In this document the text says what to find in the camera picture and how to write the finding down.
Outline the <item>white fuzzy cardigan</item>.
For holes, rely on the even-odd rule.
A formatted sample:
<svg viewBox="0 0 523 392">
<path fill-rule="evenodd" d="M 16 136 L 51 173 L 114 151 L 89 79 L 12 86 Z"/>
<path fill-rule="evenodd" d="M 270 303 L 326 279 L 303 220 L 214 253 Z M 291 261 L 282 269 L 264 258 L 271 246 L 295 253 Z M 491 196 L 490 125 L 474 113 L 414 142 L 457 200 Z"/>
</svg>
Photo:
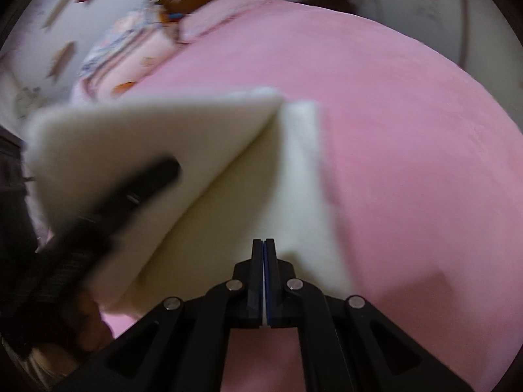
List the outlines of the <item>white fuzzy cardigan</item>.
<svg viewBox="0 0 523 392">
<path fill-rule="evenodd" d="M 325 191 L 319 109 L 271 89 L 66 105 L 26 127 L 31 196 L 60 232 L 161 157 L 176 184 L 138 212 L 89 287 L 107 312 L 139 317 L 166 296 L 189 299 L 225 280 L 255 238 L 325 294 L 354 287 Z"/>
</svg>

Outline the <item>folded floral quilt stack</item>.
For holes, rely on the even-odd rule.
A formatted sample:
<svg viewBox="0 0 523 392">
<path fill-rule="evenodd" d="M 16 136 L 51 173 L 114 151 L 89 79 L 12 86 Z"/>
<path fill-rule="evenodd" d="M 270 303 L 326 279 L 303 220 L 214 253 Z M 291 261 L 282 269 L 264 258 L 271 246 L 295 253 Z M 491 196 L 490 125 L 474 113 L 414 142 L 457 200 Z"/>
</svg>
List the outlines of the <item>folded floral quilt stack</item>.
<svg viewBox="0 0 523 392">
<path fill-rule="evenodd" d="M 182 19 L 161 5 L 129 11 L 81 62 L 75 93 L 91 101 L 123 95 L 181 49 Z"/>
</svg>

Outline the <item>pink bed sheet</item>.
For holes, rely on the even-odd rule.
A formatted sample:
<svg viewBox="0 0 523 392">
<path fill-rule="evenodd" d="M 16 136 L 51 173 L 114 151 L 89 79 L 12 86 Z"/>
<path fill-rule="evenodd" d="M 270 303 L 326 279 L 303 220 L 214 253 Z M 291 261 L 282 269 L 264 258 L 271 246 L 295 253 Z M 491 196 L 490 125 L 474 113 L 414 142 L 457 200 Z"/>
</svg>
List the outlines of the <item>pink bed sheet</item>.
<svg viewBox="0 0 523 392">
<path fill-rule="evenodd" d="M 359 292 L 477 391 L 522 345 L 522 135 L 421 42 L 283 0 L 224 22 L 124 99 L 269 86 L 319 109 L 325 191 Z"/>
</svg>

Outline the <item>pink pillow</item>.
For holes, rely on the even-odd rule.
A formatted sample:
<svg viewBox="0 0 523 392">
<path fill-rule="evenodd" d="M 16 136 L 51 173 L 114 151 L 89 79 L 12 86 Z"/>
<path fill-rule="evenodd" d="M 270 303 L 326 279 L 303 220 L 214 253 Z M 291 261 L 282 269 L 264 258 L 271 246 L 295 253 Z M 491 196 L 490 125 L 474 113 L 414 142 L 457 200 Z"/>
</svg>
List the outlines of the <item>pink pillow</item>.
<svg viewBox="0 0 523 392">
<path fill-rule="evenodd" d="M 179 41 L 191 43 L 224 22 L 265 3 L 265 0 L 213 0 L 184 16 Z"/>
</svg>

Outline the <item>floral sliding wardrobe door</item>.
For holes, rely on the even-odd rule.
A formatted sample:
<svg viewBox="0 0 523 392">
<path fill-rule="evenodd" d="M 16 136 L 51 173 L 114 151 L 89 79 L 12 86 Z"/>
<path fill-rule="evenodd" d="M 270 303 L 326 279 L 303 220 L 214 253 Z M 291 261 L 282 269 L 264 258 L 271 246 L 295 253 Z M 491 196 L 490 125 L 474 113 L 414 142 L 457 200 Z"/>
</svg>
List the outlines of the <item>floral sliding wardrobe door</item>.
<svg viewBox="0 0 523 392">
<path fill-rule="evenodd" d="M 455 62 L 522 123 L 522 42 L 493 0 L 349 1 L 357 14 Z"/>
</svg>

